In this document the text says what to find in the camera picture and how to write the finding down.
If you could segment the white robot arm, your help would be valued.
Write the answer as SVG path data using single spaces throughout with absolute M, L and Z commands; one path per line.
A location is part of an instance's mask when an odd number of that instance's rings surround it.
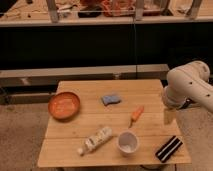
M 208 83 L 209 77 L 209 66 L 203 61 L 193 61 L 171 69 L 167 73 L 168 85 L 162 92 L 164 105 L 170 109 L 180 109 L 187 99 L 191 99 L 213 113 L 213 86 Z

